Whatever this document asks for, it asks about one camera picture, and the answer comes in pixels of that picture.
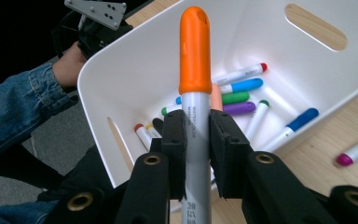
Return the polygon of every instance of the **person's arm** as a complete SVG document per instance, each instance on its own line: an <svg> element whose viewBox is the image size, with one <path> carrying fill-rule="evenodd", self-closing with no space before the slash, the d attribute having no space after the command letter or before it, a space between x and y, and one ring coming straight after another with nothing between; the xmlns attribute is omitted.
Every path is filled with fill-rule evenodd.
<svg viewBox="0 0 358 224"><path fill-rule="evenodd" d="M0 84L0 152L77 102L65 90L76 85L85 61L75 43L55 64L42 64Z"/></svg>

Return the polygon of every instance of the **denim jacket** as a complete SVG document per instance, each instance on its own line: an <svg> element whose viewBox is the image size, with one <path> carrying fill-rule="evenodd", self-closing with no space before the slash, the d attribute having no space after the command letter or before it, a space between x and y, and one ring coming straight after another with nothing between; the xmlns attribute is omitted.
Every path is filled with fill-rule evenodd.
<svg viewBox="0 0 358 224"><path fill-rule="evenodd" d="M0 84L0 153L75 103L58 84L50 63L9 77ZM43 223L56 203L0 206L0 224Z"/></svg>

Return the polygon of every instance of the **floor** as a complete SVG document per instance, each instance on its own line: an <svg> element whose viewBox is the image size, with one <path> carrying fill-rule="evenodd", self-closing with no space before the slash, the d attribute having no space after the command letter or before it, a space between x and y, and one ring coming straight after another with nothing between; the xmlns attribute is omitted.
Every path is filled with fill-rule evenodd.
<svg viewBox="0 0 358 224"><path fill-rule="evenodd" d="M62 175L68 173L93 144L81 102L50 118L23 143L39 160ZM42 189L0 177L0 205L33 202L40 192Z"/></svg>

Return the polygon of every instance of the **person's hand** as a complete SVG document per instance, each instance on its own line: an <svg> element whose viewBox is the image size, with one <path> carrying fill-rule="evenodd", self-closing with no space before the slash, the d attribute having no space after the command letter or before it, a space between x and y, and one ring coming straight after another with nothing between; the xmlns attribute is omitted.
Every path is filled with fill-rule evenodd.
<svg viewBox="0 0 358 224"><path fill-rule="evenodd" d="M53 74L63 90L75 87L86 57L75 42L62 57L53 64Z"/></svg>

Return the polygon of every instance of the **blue marker cap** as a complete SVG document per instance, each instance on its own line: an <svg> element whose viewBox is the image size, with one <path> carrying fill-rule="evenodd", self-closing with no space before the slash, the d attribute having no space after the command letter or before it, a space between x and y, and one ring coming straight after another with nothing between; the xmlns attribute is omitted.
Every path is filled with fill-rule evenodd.
<svg viewBox="0 0 358 224"><path fill-rule="evenodd" d="M310 122L312 119L319 115L319 111L315 108L310 108L298 116L295 120L290 122L286 127L289 127L293 132L296 132L299 128Z"/></svg>
<svg viewBox="0 0 358 224"><path fill-rule="evenodd" d="M180 96L176 97L175 101L176 101L177 105L181 105L182 104L182 97L180 97Z"/></svg>
<svg viewBox="0 0 358 224"><path fill-rule="evenodd" d="M232 83L231 88L233 92L251 91L260 88L262 85L263 85L263 79L252 78L241 82Z"/></svg>

